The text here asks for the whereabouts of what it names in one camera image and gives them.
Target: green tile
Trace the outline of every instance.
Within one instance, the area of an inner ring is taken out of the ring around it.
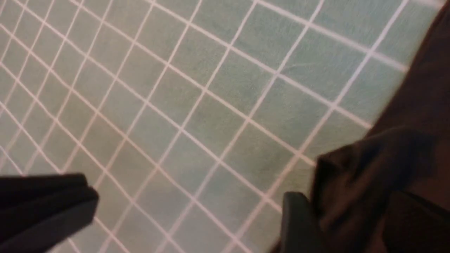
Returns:
[[[158,228],[136,208],[132,208],[117,231],[117,238],[133,253],[154,252],[163,239]]]
[[[3,64],[12,74],[18,76],[20,69],[25,63],[27,51],[16,40],[11,40],[6,54],[3,57]]]
[[[68,85],[71,85],[83,60],[83,55],[75,50],[70,44],[64,43],[53,69],[62,80]]]
[[[301,24],[257,5],[234,45],[276,69],[302,29]]]
[[[33,47],[33,52],[50,66],[62,42],[63,39],[61,37],[47,26],[44,26]]]
[[[283,205],[283,195],[287,191],[298,191],[309,196],[313,177],[314,168],[299,160],[278,186],[272,199],[281,206]]]
[[[194,194],[214,165],[214,159],[191,139],[181,134],[162,168],[184,189]]]
[[[186,253],[220,252],[230,240],[196,205],[181,223],[173,238]]]
[[[106,165],[120,141],[122,136],[105,120],[97,117],[87,132],[83,145],[101,164]]]
[[[79,149],[70,163],[67,172],[83,173],[89,185],[94,185],[97,179],[102,174],[102,169],[86,154],[82,149]]]
[[[204,0],[193,22],[230,42],[251,5],[247,0]]]
[[[50,133],[43,150],[58,168],[62,168],[75,148],[75,145],[72,138],[60,126],[56,125]]]
[[[364,45],[372,45],[401,0],[325,1],[314,22]]]
[[[20,81],[31,93],[36,95],[46,74],[47,69],[34,56],[30,55],[25,63]]]
[[[208,89],[248,114],[270,78],[271,75],[259,66],[230,52]]]
[[[131,43],[109,27],[102,26],[91,55],[109,71],[116,73]]]
[[[178,124],[182,124],[202,91],[168,69],[150,102]]]
[[[146,107],[130,133],[130,139],[157,161],[164,153],[177,129],[166,119]]]
[[[159,0],[158,3],[185,19],[189,19],[195,10],[198,0]]]
[[[133,47],[119,74],[122,81],[147,98],[164,65],[139,47]]]
[[[23,13],[22,18],[20,19],[19,26],[17,27],[15,35],[27,47],[31,47],[34,39],[36,39],[40,27],[41,22],[26,11]]]
[[[410,64],[438,10],[419,2],[408,2],[377,51]]]
[[[33,98],[20,85],[16,85],[6,107],[14,115],[14,117],[22,122],[23,117],[27,113],[28,108],[33,102]]]
[[[253,119],[294,148],[299,148],[327,110],[325,104],[277,79]]]
[[[52,122],[52,118],[50,118],[44,109],[40,105],[34,104],[24,127],[34,141],[40,143],[50,129]]]
[[[137,203],[164,230],[169,231],[189,201],[185,194],[157,172],[148,182]]]
[[[304,154],[311,159],[316,159],[321,154],[355,142],[365,132],[366,129],[362,126],[334,112],[308,145]]]
[[[83,52],[87,52],[94,40],[100,22],[91,14],[80,10],[75,18],[68,38]]]
[[[225,157],[225,162],[265,192],[278,178],[292,155],[263,132],[248,125]]]
[[[144,0],[112,0],[106,21],[134,37],[149,8],[150,4]]]
[[[242,123],[240,116],[205,95],[192,114],[186,130],[216,155],[220,155]]]
[[[86,60],[75,83],[75,90],[97,107],[106,94],[113,78],[95,63]]]
[[[138,42],[168,60],[172,54],[185,24],[165,11],[153,8],[145,21]]]
[[[56,116],[67,93],[67,88],[53,74],[50,74],[39,94],[39,100],[53,116]]]
[[[71,94],[59,116],[59,121],[75,138],[80,139],[93,115],[94,111],[86,103]]]
[[[77,6],[69,0],[55,0],[47,17],[47,22],[60,33],[66,34],[76,11]]]
[[[133,196],[153,169],[151,162],[129,142],[125,142],[109,171],[125,191]]]
[[[194,29],[189,29],[172,60],[172,65],[205,85],[224,52],[224,46]]]
[[[373,123],[403,80],[403,73],[370,59],[340,105]]]
[[[222,166],[213,174],[199,201],[231,232],[237,232],[260,196]]]
[[[111,230],[130,202],[109,176],[103,178],[98,192],[100,202],[97,207],[97,216]]]
[[[96,253],[100,250],[108,234],[96,222],[72,236],[72,241],[83,253]]]
[[[334,100],[363,58],[363,53],[309,30],[289,58],[282,74]]]
[[[253,252],[266,252],[279,238],[281,214],[265,205],[244,233],[241,241]]]

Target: tile floor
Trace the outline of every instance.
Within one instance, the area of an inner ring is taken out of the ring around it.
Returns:
[[[2,175],[82,172],[76,253],[263,253],[361,137],[439,0],[2,0]]]

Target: bathroom floor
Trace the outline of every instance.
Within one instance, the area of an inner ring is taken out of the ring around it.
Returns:
[[[264,253],[360,138],[439,0],[2,0],[0,174],[82,172],[59,253]]]

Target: ceramic tile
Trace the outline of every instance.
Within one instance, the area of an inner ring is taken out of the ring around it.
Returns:
[[[267,191],[292,157],[283,146],[248,125],[225,162],[254,186]]]
[[[185,26],[168,13],[153,8],[144,23],[138,42],[159,57],[168,60]]]
[[[271,75],[259,66],[230,52],[208,89],[249,114],[270,78]]]
[[[150,94],[164,65],[139,47],[133,47],[119,77],[144,98]]]
[[[231,232],[237,232],[260,199],[258,194],[223,167],[214,172],[199,197],[200,203]]]
[[[241,117],[205,95],[186,125],[186,130],[216,155],[220,155],[242,123]]]
[[[194,194],[214,165],[214,159],[186,135],[181,134],[162,168],[185,190]]]
[[[103,104],[101,113],[120,130],[126,132],[142,105],[140,99],[116,82]]]
[[[302,29],[299,23],[257,5],[234,45],[277,69]]]
[[[169,231],[189,201],[184,193],[157,172],[148,182],[137,203],[164,230]]]
[[[181,125],[201,92],[191,82],[168,69],[164,73],[150,102],[173,121]]]
[[[205,85],[224,52],[224,46],[194,29],[189,29],[172,60],[172,65]]]

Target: square tile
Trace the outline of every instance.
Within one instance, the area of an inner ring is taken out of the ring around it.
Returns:
[[[380,35],[401,0],[325,1],[314,22],[371,46]]]
[[[33,102],[33,98],[26,92],[22,86],[16,85],[11,98],[9,99],[6,107],[9,111],[14,115],[14,117],[22,122],[23,117],[28,111],[31,103]]]
[[[94,185],[100,175],[102,169],[86,154],[83,149],[79,149],[70,163],[67,172],[83,173],[89,185]]]
[[[3,64],[16,77],[19,75],[20,69],[25,63],[27,50],[23,48],[16,40],[11,40],[6,54],[3,57]]]
[[[63,39],[54,33],[50,28],[44,26],[33,47],[33,52],[41,58],[47,65],[51,65],[56,57]]]
[[[59,121],[79,140],[93,115],[94,111],[72,93],[59,116]]]
[[[205,95],[186,125],[186,130],[213,153],[220,155],[242,123],[243,118]]]
[[[190,199],[159,172],[148,182],[137,200],[138,205],[166,231],[189,202]]]
[[[69,0],[55,0],[47,17],[47,23],[60,33],[66,34],[76,11],[77,6]]]
[[[109,71],[116,73],[130,45],[131,43],[125,37],[109,27],[102,26],[91,55]]]
[[[125,191],[133,196],[154,165],[129,142],[125,142],[109,171]]]
[[[377,51],[410,64],[438,10],[419,2],[408,2]]]
[[[66,164],[75,145],[72,138],[60,126],[56,125],[50,133],[43,150],[58,168],[62,168]]]
[[[231,232],[237,232],[260,201],[260,196],[220,166],[199,197]]]
[[[111,230],[130,202],[109,176],[103,178],[98,192],[100,202],[97,207],[97,216]]]
[[[49,74],[44,88],[39,94],[39,100],[53,116],[56,116],[64,103],[67,93],[68,89],[66,86],[63,86],[53,74]]]
[[[139,47],[134,46],[126,59],[119,78],[134,91],[147,98],[164,65]]]
[[[253,252],[265,252],[279,238],[281,214],[266,204],[244,233],[241,241]]]
[[[314,179],[314,168],[306,164],[303,160],[299,160],[292,170],[283,179],[283,182],[278,186],[272,199],[283,205],[283,196],[287,191],[298,191],[309,197],[309,193]]]
[[[270,78],[268,72],[231,51],[208,89],[249,114]]]
[[[334,112],[306,148],[304,154],[317,159],[321,154],[351,144],[363,137],[366,129],[340,113]]]
[[[186,253],[220,252],[230,240],[197,205],[191,209],[173,238]]]
[[[157,161],[172,141],[177,129],[165,118],[146,107],[135,127],[130,139],[142,148],[153,160]]]
[[[97,117],[87,132],[83,145],[104,166],[109,162],[122,136],[105,120]]]
[[[191,82],[168,69],[150,102],[181,125],[201,93]]]
[[[70,29],[68,38],[79,49],[86,53],[94,40],[99,25],[100,22],[96,18],[80,9],[75,18],[72,29]]]
[[[253,125],[248,125],[225,157],[225,162],[254,186],[266,192],[292,155]]]
[[[400,86],[403,77],[402,72],[370,59],[340,106],[373,123]]]
[[[40,105],[34,104],[23,126],[34,141],[40,143],[50,129],[52,122],[53,119],[50,118],[44,109]]]
[[[25,63],[20,81],[31,93],[36,95],[47,72],[48,70],[34,56],[30,55]]]
[[[145,21],[138,42],[168,60],[186,25],[165,11],[153,8]]]
[[[230,42],[251,5],[247,0],[204,0],[193,22]]]
[[[150,4],[143,0],[112,0],[105,21],[134,37],[149,8]]]
[[[53,69],[61,79],[68,85],[71,85],[83,60],[84,56],[75,50],[74,47],[68,43],[64,43]]]
[[[234,46],[277,69],[302,29],[301,24],[257,5]]]
[[[154,252],[161,240],[162,233],[136,208],[132,208],[117,232],[117,238],[133,253]]]
[[[181,134],[162,168],[185,190],[194,194],[214,165],[214,159],[186,135]]]
[[[327,110],[325,104],[277,79],[253,119],[297,149]]]
[[[40,27],[41,22],[29,12],[25,11],[19,21],[19,26],[17,27],[15,35],[30,48],[36,39]]]
[[[224,52],[224,46],[191,28],[185,34],[172,65],[205,85]]]
[[[95,63],[86,60],[78,75],[74,89],[86,98],[91,105],[98,107],[113,78]]]
[[[185,19],[189,19],[197,6],[198,0],[159,0],[158,3]]]

